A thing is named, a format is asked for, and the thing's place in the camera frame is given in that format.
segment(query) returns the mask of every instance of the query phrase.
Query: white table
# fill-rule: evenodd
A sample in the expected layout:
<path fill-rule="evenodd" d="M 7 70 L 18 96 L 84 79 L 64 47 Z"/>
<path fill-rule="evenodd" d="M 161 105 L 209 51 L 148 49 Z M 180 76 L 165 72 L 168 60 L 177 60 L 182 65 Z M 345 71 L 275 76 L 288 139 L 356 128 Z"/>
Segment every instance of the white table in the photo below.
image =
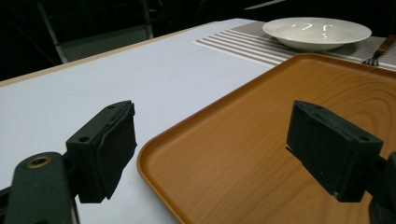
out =
<path fill-rule="evenodd" d="M 110 201 L 78 203 L 80 220 L 84 224 L 176 223 L 137 172 L 137 154 L 152 137 L 269 69 L 192 44 L 250 22 L 214 22 L 138 48 L 41 72 L 45 75 L 3 82 L 0 189 L 10 185 L 20 161 L 40 152 L 65 153 L 65 141 L 102 108 L 132 100 L 138 144 L 134 157 Z"/>

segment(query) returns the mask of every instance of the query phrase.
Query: striped cloth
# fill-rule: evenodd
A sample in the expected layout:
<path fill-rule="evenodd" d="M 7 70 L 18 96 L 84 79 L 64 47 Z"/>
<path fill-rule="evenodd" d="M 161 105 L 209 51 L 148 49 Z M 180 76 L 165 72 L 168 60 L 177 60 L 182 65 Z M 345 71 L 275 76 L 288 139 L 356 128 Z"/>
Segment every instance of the striped cloth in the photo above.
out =
<path fill-rule="evenodd" d="M 194 44 L 221 51 L 234 57 L 274 67 L 299 51 L 290 49 L 262 30 L 263 21 L 255 21 L 194 41 Z M 384 41 L 384 37 L 371 36 L 353 44 L 320 52 L 336 58 L 361 63 L 371 58 Z M 379 59 L 379 67 L 396 71 L 396 44 Z"/>

